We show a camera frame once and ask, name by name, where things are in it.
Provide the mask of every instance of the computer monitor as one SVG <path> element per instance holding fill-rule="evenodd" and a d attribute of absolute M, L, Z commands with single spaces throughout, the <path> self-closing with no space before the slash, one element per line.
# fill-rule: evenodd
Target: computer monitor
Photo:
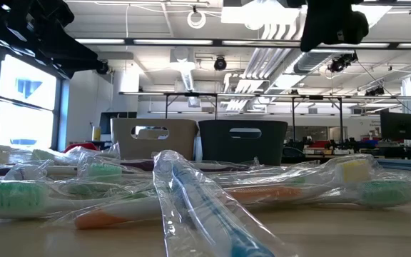
<path fill-rule="evenodd" d="M 99 126 L 101 127 L 101 134 L 111 134 L 111 119 L 114 118 L 137 118 L 137 112 L 102 112 Z"/>
<path fill-rule="evenodd" d="M 411 114 L 380 113 L 382 138 L 411 140 Z"/>

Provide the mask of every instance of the green toothbrush bristles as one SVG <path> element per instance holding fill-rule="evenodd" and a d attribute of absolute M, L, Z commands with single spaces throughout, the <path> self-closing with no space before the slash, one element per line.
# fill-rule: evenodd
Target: green toothbrush bristles
<path fill-rule="evenodd" d="M 95 181 L 112 182 L 121 177 L 121 168 L 110 164 L 93 163 L 87 171 L 86 176 L 96 178 Z"/>
<path fill-rule="evenodd" d="M 86 182 L 71 185 L 68 188 L 69 193 L 92 196 L 95 193 L 107 192 L 111 186 L 89 182 L 118 183 L 122 174 L 122 170 L 119 166 L 105 163 L 92 163 L 86 170 L 85 177 L 82 178 L 83 181 Z"/>
<path fill-rule="evenodd" d="M 405 181 L 370 181 L 359 186 L 363 205 L 370 207 L 399 206 L 411 201 L 410 184 Z"/>
<path fill-rule="evenodd" d="M 48 192 L 43 183 L 0 181 L 0 216 L 42 211 Z"/>

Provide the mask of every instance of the beige storage bin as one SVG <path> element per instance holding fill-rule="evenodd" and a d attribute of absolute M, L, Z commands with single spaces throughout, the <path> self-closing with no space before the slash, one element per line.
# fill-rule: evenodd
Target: beige storage bin
<path fill-rule="evenodd" d="M 198 133 L 196 122 L 185 119 L 111 119 L 111 130 L 112 142 L 118 142 L 121 158 L 127 160 L 150 159 L 162 150 L 192 160 Z"/>

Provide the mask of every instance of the table surface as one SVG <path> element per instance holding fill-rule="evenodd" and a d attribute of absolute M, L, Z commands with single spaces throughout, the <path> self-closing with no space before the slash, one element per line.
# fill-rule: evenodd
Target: table surface
<path fill-rule="evenodd" d="M 386 211 L 302 208 L 255 216 L 299 257 L 411 256 L 411 207 Z M 0 221 L 0 256 L 166 255 L 161 221 L 90 231 L 41 225 L 40 221 Z"/>

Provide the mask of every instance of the bin handle cutout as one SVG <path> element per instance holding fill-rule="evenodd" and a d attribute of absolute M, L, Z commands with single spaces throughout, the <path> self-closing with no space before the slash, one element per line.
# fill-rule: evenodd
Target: bin handle cutout
<path fill-rule="evenodd" d="M 259 128 L 232 128 L 229 131 L 230 137 L 242 139 L 257 139 L 262 134 L 263 132 Z"/>
<path fill-rule="evenodd" d="M 134 126 L 131 136 L 142 140 L 165 140 L 169 137 L 169 130 L 158 126 Z"/>

